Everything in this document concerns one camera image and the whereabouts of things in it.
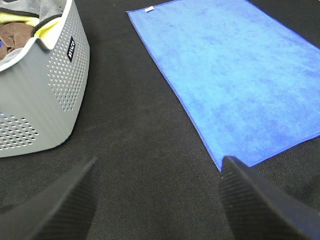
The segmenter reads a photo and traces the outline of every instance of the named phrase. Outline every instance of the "laundry basket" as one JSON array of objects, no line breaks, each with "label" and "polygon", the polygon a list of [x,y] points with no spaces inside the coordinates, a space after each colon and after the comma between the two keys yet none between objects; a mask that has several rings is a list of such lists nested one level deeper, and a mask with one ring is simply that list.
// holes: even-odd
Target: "laundry basket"
[{"label": "laundry basket", "polygon": [[54,148],[71,134],[87,83],[90,49],[73,0],[55,1],[61,33],[38,37],[0,66],[0,157]]}]

